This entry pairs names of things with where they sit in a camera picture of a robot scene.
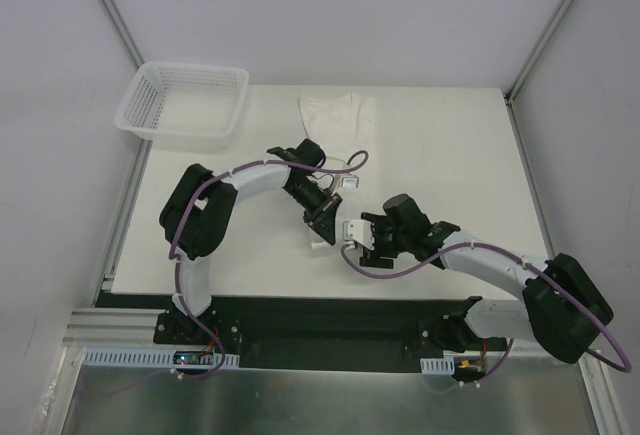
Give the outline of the white t shirt robot print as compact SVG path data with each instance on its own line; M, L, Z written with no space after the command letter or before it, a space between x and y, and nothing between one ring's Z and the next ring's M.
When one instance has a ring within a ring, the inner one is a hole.
M376 100L348 93L337 98L303 96L298 106L306 136L317 143L326 155L324 167L330 170L346 169L363 160L355 153L365 150L369 158L364 167L353 173L359 177L358 189L339 187L342 175L317 174L322 188L338 193L343 202L336 217L336 245L342 239L344 221L356 219L363 211L377 206L381 191L378 156L376 154Z

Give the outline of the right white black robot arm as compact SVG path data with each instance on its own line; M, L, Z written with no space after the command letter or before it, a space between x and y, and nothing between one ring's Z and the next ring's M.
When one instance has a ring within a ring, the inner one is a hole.
M574 363L614 317L601 292L573 257L514 254L474 237L459 226L432 222L407 194L344 224L361 250L360 267L373 278L393 277L395 259L408 253L424 265L470 275L509 294L507 300L472 296L432 324L433 344L461 353L484 339L537 343L564 363Z

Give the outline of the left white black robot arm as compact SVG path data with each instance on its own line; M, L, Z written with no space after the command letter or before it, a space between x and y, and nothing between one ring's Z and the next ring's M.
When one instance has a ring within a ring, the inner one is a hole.
M336 216L342 198L335 186L321 187L320 173L334 178L346 168L326 168L326 155L309 139L296 148L269 149L263 158L219 175L200 164L190 165L159 217L169 259L176 264L172 302L182 312L176 330L188 343L204 342L211 320L210 256L222 243L236 205L271 190L282 189L303 208L303 222L320 240L336 243Z

